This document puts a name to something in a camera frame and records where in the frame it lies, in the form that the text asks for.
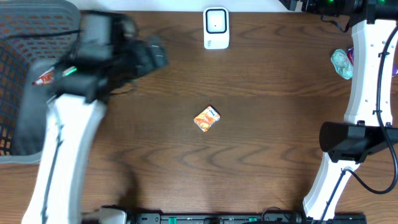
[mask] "black clamp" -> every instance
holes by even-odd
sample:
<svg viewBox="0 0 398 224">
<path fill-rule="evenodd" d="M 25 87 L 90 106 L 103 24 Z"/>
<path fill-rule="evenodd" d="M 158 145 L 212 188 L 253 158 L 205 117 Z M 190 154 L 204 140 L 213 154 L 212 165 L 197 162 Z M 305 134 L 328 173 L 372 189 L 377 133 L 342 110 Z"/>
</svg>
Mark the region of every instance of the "black clamp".
<svg viewBox="0 0 398 224">
<path fill-rule="evenodd" d="M 398 142 L 398 128 L 386 127 L 393 144 Z M 365 161 L 367 156 L 376 154 L 387 147 L 379 126 L 361 126 L 345 123 L 325 122 L 319 134 L 323 152 L 329 153 L 332 162 L 339 160 Z"/>
<path fill-rule="evenodd" d="M 382 113 L 382 112 L 383 112 L 382 110 L 374 110 L 373 115 L 375 115 L 376 113 Z"/>
<path fill-rule="evenodd" d="M 381 58 L 382 56 L 387 56 L 390 55 L 390 52 L 381 52 L 379 53 L 379 58 Z"/>
</svg>

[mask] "white device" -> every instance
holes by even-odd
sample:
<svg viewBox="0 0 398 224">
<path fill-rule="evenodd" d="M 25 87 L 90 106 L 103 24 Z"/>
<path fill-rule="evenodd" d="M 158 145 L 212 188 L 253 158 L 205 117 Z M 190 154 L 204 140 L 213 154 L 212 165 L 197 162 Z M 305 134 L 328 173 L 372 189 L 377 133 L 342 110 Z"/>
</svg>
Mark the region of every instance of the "white device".
<svg viewBox="0 0 398 224">
<path fill-rule="evenodd" d="M 203 12 L 203 33 L 206 49 L 229 46 L 229 12 L 224 7 L 209 7 Z"/>
</svg>

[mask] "brown wooden surface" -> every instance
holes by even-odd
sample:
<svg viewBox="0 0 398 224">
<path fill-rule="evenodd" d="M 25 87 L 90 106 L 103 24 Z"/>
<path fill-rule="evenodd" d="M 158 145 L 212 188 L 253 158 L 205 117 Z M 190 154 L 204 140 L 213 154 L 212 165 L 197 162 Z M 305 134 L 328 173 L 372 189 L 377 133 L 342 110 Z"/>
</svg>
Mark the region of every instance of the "brown wooden surface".
<svg viewBox="0 0 398 224">
<path fill-rule="evenodd" d="M 88 164 L 84 211 L 114 203 L 165 213 L 298 209 L 321 163 L 320 126 L 342 121 L 348 104 L 351 82 L 336 74 L 330 55 L 350 47 L 350 35 L 319 16 L 231 13 L 229 48 L 208 51 L 201 13 L 131 14 L 141 36 L 161 36 L 170 66 L 109 102 Z M 193 118 L 208 105 L 221 120 L 203 133 Z M 0 166 L 0 223 L 19 223 L 36 172 Z M 389 152 L 370 157 L 358 174 L 386 188 Z M 395 223 L 397 207 L 398 190 L 373 195 L 351 179 L 337 211 Z"/>
</svg>

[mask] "wooden table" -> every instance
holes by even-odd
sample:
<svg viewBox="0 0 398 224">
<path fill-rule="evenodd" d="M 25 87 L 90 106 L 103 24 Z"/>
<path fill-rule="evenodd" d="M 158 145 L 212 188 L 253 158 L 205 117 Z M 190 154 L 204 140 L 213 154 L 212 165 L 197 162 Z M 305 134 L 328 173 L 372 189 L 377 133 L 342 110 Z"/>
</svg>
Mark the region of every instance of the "wooden table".
<svg viewBox="0 0 398 224">
<path fill-rule="evenodd" d="M 84 211 L 114 203 L 165 213 L 299 209 L 321 163 L 320 126 L 341 122 L 348 104 L 351 81 L 336 74 L 330 55 L 352 46 L 350 34 L 309 14 L 231 13 L 229 48 L 208 51 L 201 13 L 130 14 L 142 37 L 161 36 L 170 66 L 109 102 L 88 164 Z M 193 118 L 208 105 L 221 120 L 203 133 Z M 37 168 L 0 166 L 0 223 L 19 223 Z M 389 151 L 369 157 L 358 174 L 385 189 Z M 395 223 L 397 207 L 398 190 L 373 195 L 351 179 L 336 210 Z"/>
</svg>

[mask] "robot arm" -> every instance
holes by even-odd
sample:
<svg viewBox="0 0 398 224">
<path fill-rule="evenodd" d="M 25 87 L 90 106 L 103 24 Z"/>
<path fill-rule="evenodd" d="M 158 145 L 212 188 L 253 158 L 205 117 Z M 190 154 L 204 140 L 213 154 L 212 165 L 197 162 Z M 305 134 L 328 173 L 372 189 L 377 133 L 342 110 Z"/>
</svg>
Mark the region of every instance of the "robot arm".
<svg viewBox="0 0 398 224">
<path fill-rule="evenodd" d="M 55 82 L 48 84 L 54 97 L 48 102 L 42 160 L 22 223 L 81 223 L 86 163 L 110 92 L 168 63 L 159 40 L 137 40 L 134 23 L 124 14 L 90 11 L 83 23 L 84 33 L 54 65 Z"/>
<path fill-rule="evenodd" d="M 339 14 L 350 16 L 349 24 L 353 27 L 352 37 L 355 49 L 354 76 L 344 124 L 325 123 L 320 133 L 320 144 L 324 151 L 322 163 L 310 192 L 303 200 L 303 209 L 309 219 L 322 219 L 325 208 L 327 212 L 323 220 L 333 219 L 337 201 L 351 176 L 350 173 L 341 176 L 342 170 L 355 171 L 367 155 L 386 147 L 383 144 L 380 124 L 374 111 L 380 53 L 383 52 L 390 34 L 396 28 L 397 6 L 396 2 L 388 6 L 376 4 L 375 1 L 308 0 L 303 3 L 303 11 L 329 16 L 339 16 Z M 397 41 L 398 35 L 395 35 L 388 48 L 389 54 L 384 62 L 382 76 L 381 117 L 386 126 L 392 124 L 390 89 Z M 374 136 L 378 138 L 375 139 L 366 131 L 376 133 Z M 391 132 L 389 136 L 395 137 L 396 133 Z M 340 176 L 341 182 L 335 190 Z M 333 200 L 329 201 L 334 190 Z"/>
</svg>

